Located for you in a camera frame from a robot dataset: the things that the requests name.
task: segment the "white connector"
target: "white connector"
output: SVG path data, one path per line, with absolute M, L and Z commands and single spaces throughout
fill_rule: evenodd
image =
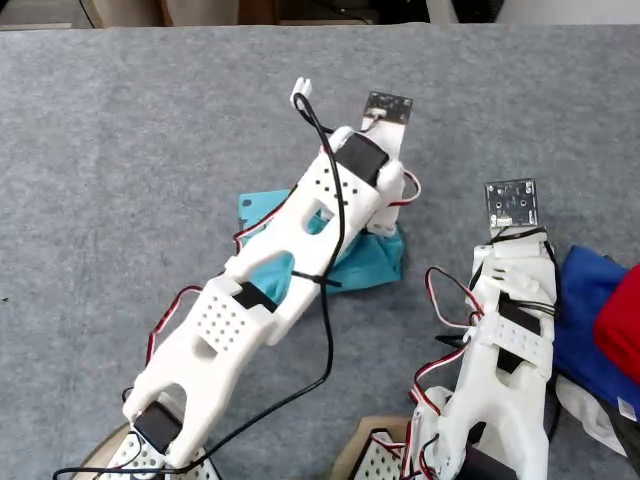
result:
M 311 80 L 308 78 L 299 77 L 298 80 L 296 80 L 296 84 L 293 86 L 291 96 L 289 97 L 289 103 L 291 104 L 291 107 L 296 111 L 298 109 L 302 109 L 302 105 L 296 106 L 296 101 L 293 97 L 295 97 L 296 93 L 300 93 L 303 96 L 309 98 L 309 96 L 311 95 L 311 90 Z

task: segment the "blue cloth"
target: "blue cloth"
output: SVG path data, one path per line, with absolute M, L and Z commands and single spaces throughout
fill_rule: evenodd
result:
M 556 323 L 554 362 L 560 372 L 611 405 L 618 397 L 640 414 L 640 386 L 598 348 L 593 325 L 627 270 L 580 246 L 562 267 L 562 320 Z
M 282 202 L 288 194 L 288 190 L 278 190 L 240 195 L 238 214 L 241 228 L 244 229 L 257 223 Z M 322 230 L 323 225 L 324 221 L 316 216 L 312 218 L 308 228 L 310 232 L 318 232 Z M 243 238 L 243 244 L 250 238 L 251 235 Z M 329 275 L 330 280 L 341 284 L 340 287 L 328 285 L 327 292 L 361 290 L 396 282 L 402 278 L 403 254 L 404 241 L 400 232 L 396 232 L 390 238 L 359 233 L 338 258 Z M 280 303 L 289 288 L 292 269 L 293 257 L 286 254 L 256 269 L 251 276 L 251 282 L 267 294 L 271 300 Z

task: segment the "white 3d-printed robotic arm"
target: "white 3d-printed robotic arm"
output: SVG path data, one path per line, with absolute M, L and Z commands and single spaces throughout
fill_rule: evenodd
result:
M 304 85 L 299 81 L 294 93 L 304 91 Z M 392 128 L 385 136 L 387 122 L 379 120 L 375 128 L 383 130 L 376 132 L 379 143 L 348 127 L 339 128 L 329 139 L 344 198 L 342 251 L 379 212 L 386 211 L 387 223 L 372 229 L 386 235 L 395 232 L 397 207 L 389 204 L 402 196 L 404 169 L 397 156 L 388 155 L 380 144 L 393 147 L 397 155 L 404 127 Z M 320 232 L 309 233 L 306 227 L 318 212 L 328 221 Z M 268 228 L 231 257 L 221 275 L 207 282 L 184 322 L 135 380 L 123 407 L 132 425 L 170 386 L 177 384 L 186 393 L 182 425 L 166 452 L 161 452 L 163 463 L 184 466 L 203 445 L 256 349 L 278 343 L 318 294 L 320 286 L 313 278 L 323 275 L 339 233 L 335 183 L 329 158 L 321 149 Z M 283 253 L 293 256 L 294 271 L 301 275 L 292 276 L 286 296 L 275 305 L 249 278 L 257 267 Z
M 473 293 L 484 316 L 467 332 L 470 339 L 455 392 L 442 387 L 426 392 L 442 414 L 420 402 L 412 419 L 417 432 L 412 452 L 416 465 L 418 456 L 425 455 L 440 480 L 458 476 L 468 451 L 469 431 L 480 422 L 487 426 L 470 448 L 513 470 L 519 480 L 547 477 L 549 444 L 543 416 L 553 361 L 553 317 L 524 309 L 526 318 L 535 320 L 523 325 L 507 318 L 510 314 L 500 308 L 505 295 L 511 301 L 555 303 L 555 270 L 546 240 L 541 232 L 475 248 L 473 271 L 482 270 Z M 503 352 L 520 360 L 511 373 L 499 363 Z M 420 446 L 436 434 L 437 441 L 421 452 Z

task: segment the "wooden base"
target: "wooden base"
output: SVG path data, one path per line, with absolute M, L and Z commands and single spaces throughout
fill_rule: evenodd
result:
M 384 428 L 389 431 L 394 442 L 404 442 L 407 422 L 410 419 L 411 417 L 380 416 L 364 417 L 360 420 L 353 437 L 333 464 L 329 480 L 347 480 L 349 478 L 372 430 Z
M 129 424 L 124 424 L 107 439 L 96 447 L 96 449 L 89 454 L 89 456 L 82 462 L 83 467 L 98 467 L 104 468 L 109 464 L 109 460 L 116 453 L 118 447 L 129 433 Z M 77 473 L 72 480 L 92 480 L 95 477 L 95 473 Z

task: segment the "white cloth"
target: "white cloth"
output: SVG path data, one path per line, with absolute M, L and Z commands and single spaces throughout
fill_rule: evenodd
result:
M 556 394 L 562 406 L 582 422 L 584 431 L 590 437 L 595 438 L 614 452 L 627 456 L 613 431 L 609 416 L 593 395 L 562 375 L 558 375 Z

